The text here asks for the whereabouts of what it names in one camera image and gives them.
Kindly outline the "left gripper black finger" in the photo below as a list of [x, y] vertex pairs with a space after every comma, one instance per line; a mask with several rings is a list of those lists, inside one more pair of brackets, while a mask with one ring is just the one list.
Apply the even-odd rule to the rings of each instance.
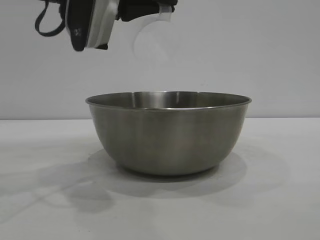
[[178, 0], [154, 0], [154, 13], [160, 12], [160, 6], [170, 6], [171, 12], [175, 11], [175, 6], [178, 4]]

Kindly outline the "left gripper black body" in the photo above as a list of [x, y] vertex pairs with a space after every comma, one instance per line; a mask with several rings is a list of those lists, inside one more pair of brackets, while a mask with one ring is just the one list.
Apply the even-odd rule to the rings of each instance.
[[150, 0], [120, 0], [117, 9], [117, 20], [129, 22], [148, 15], [148, 8], [153, 4]]

